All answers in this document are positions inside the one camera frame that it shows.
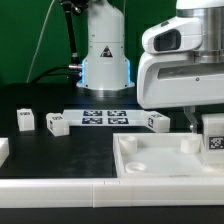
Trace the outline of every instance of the white plastic tray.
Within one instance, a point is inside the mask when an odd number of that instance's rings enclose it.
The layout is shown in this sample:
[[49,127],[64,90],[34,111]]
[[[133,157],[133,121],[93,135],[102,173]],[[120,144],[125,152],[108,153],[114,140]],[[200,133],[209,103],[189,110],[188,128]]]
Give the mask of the white plastic tray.
[[[218,166],[211,169],[203,162],[202,136],[199,152],[186,154],[181,151],[181,139],[192,134],[115,134],[114,155],[118,176],[136,177],[205,177],[224,176],[224,169]],[[137,139],[137,152],[122,154],[122,139]],[[136,167],[130,170],[129,165]]]

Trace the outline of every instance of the black table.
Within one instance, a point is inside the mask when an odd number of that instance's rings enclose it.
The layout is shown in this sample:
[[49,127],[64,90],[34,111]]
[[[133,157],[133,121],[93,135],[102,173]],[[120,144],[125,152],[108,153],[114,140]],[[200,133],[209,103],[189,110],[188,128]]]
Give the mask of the black table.
[[[0,90],[0,137],[9,138],[10,156],[0,179],[116,178],[113,133],[151,132],[145,127],[71,127],[70,136],[55,138],[46,128],[46,114],[64,109],[132,109],[135,95],[94,98],[63,84],[13,84]],[[36,130],[19,132],[16,110],[31,108]],[[200,107],[198,115],[223,112],[223,106]],[[172,131],[188,131],[181,108],[160,110],[171,117]],[[138,208],[0,209],[1,223],[216,223],[222,206]]]

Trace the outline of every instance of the blue light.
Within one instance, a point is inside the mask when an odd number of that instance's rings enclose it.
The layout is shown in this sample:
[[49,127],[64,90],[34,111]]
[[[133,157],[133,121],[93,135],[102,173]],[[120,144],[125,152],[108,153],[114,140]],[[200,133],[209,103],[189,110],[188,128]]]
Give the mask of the blue light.
[[131,62],[128,60],[128,84],[131,83]]
[[85,61],[82,61],[82,84],[85,83]]

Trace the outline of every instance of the green wall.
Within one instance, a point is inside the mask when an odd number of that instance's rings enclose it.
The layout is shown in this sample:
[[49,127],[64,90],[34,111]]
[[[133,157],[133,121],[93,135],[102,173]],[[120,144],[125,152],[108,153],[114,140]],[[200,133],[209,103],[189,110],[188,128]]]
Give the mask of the green wall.
[[[7,0],[0,6],[0,86],[24,83],[40,31],[52,0]],[[109,0],[123,10],[123,0]],[[132,80],[136,81],[137,65],[143,52],[143,32],[175,16],[176,0],[126,0],[126,56],[132,63]],[[87,54],[86,14],[74,16],[78,51]],[[61,6],[55,3],[32,72],[32,78],[41,72],[70,62],[66,23]],[[47,82],[65,82],[65,78],[46,78]]]

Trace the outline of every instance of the white box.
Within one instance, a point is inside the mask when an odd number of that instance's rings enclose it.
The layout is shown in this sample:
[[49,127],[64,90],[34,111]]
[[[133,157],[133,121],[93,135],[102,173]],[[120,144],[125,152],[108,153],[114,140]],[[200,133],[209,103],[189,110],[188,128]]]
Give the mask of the white box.
[[20,131],[35,130],[34,116],[31,109],[17,110],[17,120]]
[[143,111],[142,117],[145,126],[157,133],[166,133],[170,131],[170,118],[156,112]]
[[204,114],[202,121],[205,145],[203,161],[207,165],[224,165],[224,113]]
[[69,135],[69,124],[60,113],[49,113],[46,116],[47,119],[47,128],[51,133],[57,136]]

